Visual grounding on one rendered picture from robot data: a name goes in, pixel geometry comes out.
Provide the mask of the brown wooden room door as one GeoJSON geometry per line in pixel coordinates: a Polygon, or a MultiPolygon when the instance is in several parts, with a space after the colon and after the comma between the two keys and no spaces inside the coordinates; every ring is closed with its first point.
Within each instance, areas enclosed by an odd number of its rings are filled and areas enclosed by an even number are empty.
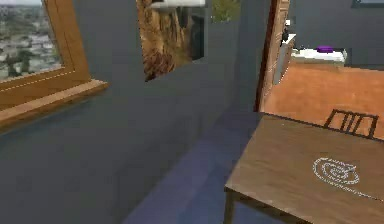
{"type": "Polygon", "coordinates": [[[270,12],[264,41],[259,80],[256,89],[255,112],[262,112],[273,85],[277,68],[280,43],[288,16],[290,0],[271,0],[270,12]]]}

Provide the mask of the brown wooden table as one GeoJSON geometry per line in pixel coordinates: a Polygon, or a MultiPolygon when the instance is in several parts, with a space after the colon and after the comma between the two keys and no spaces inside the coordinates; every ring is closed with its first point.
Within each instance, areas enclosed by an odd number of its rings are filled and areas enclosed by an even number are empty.
{"type": "Polygon", "coordinates": [[[265,114],[225,191],[223,224],[237,202],[288,224],[384,224],[384,141],[265,114]]]}

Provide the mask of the white low cabinet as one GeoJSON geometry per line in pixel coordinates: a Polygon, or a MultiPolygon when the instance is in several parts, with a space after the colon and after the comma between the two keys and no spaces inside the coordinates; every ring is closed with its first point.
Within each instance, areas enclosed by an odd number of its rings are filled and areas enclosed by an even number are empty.
{"type": "Polygon", "coordinates": [[[342,52],[333,51],[332,53],[319,53],[315,49],[294,49],[291,53],[294,61],[299,63],[311,64],[331,64],[337,66],[344,66],[348,54],[345,50],[342,52]]]}

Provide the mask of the wooden framed window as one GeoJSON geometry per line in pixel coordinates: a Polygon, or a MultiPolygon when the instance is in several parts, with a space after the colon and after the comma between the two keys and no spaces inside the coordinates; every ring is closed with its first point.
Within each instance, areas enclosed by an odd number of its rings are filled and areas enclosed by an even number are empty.
{"type": "Polygon", "coordinates": [[[72,0],[40,0],[63,65],[0,81],[0,130],[51,113],[108,87],[90,75],[72,0]]]}

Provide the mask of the dark slatted chair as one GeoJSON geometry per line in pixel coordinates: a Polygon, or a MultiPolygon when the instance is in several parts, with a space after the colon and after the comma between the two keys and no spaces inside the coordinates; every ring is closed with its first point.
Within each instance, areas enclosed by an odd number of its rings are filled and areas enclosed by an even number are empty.
{"type": "Polygon", "coordinates": [[[366,113],[359,113],[359,112],[353,112],[353,111],[345,111],[340,109],[333,109],[330,113],[329,117],[327,118],[326,122],[324,123],[323,127],[330,129],[330,124],[335,118],[337,114],[342,114],[343,119],[341,125],[337,128],[337,131],[350,134],[353,136],[363,137],[367,139],[373,139],[374,133],[377,127],[378,115],[372,115],[372,114],[366,114],[366,113]],[[360,127],[361,122],[364,118],[369,118],[371,120],[370,127],[368,129],[368,133],[366,135],[359,134],[357,132],[358,128],[360,127]]]}

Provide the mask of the brown framed wall picture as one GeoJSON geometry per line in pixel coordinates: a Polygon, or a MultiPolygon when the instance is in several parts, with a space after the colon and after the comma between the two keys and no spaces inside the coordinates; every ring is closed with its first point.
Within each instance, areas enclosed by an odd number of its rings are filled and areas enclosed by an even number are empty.
{"type": "Polygon", "coordinates": [[[205,56],[206,0],[136,0],[146,82],[205,56]]]}

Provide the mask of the dark framed wall picture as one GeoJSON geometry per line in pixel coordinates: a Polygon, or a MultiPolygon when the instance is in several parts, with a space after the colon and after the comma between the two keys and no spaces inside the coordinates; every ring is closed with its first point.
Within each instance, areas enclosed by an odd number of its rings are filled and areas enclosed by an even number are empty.
{"type": "Polygon", "coordinates": [[[353,8],[384,8],[384,0],[352,0],[353,8]]]}

